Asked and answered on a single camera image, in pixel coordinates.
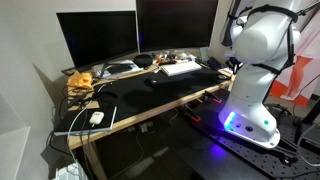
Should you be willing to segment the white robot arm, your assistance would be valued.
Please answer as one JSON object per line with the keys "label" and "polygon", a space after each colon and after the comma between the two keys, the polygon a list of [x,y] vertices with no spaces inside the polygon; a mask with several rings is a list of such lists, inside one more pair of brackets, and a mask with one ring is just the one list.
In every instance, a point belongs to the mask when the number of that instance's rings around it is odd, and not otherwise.
{"label": "white robot arm", "polygon": [[298,18],[319,5],[303,0],[232,0],[221,33],[242,67],[218,118],[226,132],[273,149],[280,142],[276,119],[263,105],[267,92],[283,69],[293,64],[300,36]]}

